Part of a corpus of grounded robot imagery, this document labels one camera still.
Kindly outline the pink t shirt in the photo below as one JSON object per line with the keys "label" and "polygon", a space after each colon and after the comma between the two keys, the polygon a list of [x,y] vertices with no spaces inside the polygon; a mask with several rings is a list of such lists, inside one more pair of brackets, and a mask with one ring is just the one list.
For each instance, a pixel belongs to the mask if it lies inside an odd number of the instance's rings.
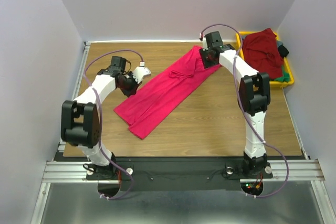
{"label": "pink t shirt", "polygon": [[200,46],[194,46],[145,84],[136,95],[127,98],[114,109],[135,136],[146,138],[182,101],[220,68],[220,65],[204,68],[200,49]]}

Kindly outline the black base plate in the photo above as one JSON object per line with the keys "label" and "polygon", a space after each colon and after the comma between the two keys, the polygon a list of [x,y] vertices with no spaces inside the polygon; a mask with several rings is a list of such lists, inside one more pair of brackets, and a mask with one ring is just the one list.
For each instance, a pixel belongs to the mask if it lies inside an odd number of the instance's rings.
{"label": "black base plate", "polygon": [[107,167],[86,163],[86,179],[98,183],[98,191],[113,195],[136,191],[237,190],[242,180],[273,177],[270,164],[249,172],[242,157],[118,157]]}

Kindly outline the aluminium frame rail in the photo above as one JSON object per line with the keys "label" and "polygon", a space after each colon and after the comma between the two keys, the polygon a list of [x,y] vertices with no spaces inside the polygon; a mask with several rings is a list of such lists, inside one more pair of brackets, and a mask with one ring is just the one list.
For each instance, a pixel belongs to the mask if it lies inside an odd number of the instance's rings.
{"label": "aluminium frame rail", "polygon": [[[43,183],[89,183],[84,162],[48,162],[42,178]],[[283,160],[270,162],[272,178],[263,176],[263,181],[283,181],[286,178],[286,166]],[[289,181],[324,181],[318,160],[289,160]]]}

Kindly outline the yellow plastic bin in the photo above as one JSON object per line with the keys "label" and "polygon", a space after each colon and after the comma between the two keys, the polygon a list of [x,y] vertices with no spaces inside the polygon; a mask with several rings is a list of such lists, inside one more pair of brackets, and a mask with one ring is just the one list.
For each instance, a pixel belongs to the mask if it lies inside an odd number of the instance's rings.
{"label": "yellow plastic bin", "polygon": [[259,32],[241,31],[236,39],[238,46],[242,47],[240,57],[252,68],[267,73],[272,88],[294,84],[287,60],[289,51],[276,32],[270,28]]}

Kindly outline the dark red t shirt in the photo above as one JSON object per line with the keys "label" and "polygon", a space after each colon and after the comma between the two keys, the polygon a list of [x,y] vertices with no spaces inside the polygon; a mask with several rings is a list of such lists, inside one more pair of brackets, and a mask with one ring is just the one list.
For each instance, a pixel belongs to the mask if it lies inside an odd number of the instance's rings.
{"label": "dark red t shirt", "polygon": [[247,35],[242,50],[245,61],[259,72],[265,72],[271,80],[280,78],[283,58],[277,47],[276,35],[270,28]]}

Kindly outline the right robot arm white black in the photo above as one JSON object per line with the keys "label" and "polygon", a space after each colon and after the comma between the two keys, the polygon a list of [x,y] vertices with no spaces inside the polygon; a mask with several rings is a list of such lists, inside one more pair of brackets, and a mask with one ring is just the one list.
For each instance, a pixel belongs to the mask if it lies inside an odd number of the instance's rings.
{"label": "right robot arm white black", "polygon": [[219,32],[200,34],[200,41],[204,68],[220,65],[234,76],[238,106],[246,122],[246,144],[238,172],[253,177],[267,166],[264,120],[270,104],[269,76],[252,68],[238,51],[224,44]]}

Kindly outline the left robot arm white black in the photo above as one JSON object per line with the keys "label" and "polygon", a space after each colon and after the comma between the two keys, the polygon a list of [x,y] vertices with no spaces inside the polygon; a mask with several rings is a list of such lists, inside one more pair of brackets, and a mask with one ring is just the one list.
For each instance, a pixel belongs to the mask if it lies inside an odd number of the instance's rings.
{"label": "left robot arm white black", "polygon": [[126,71],[130,62],[113,56],[108,67],[97,72],[94,81],[78,97],[61,106],[61,139],[79,148],[90,161],[84,164],[89,180],[114,179],[120,172],[115,155],[102,143],[102,103],[115,89],[135,95],[144,77],[150,75],[144,60],[134,70]]}

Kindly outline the black garment in bin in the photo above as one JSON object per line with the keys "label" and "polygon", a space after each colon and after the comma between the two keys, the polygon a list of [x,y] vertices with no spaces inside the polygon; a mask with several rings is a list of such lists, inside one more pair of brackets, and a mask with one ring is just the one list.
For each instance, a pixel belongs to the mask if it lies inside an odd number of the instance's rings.
{"label": "black garment in bin", "polygon": [[286,58],[289,55],[289,50],[283,45],[282,41],[277,40],[277,48],[282,58]]}

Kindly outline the green t shirt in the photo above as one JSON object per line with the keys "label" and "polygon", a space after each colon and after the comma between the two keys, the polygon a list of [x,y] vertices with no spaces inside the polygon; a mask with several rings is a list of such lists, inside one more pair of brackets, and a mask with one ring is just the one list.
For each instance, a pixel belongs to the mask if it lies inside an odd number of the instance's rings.
{"label": "green t shirt", "polygon": [[284,65],[281,66],[281,70],[282,70],[282,76],[274,79],[274,81],[288,83],[290,81],[290,74],[285,70]]}

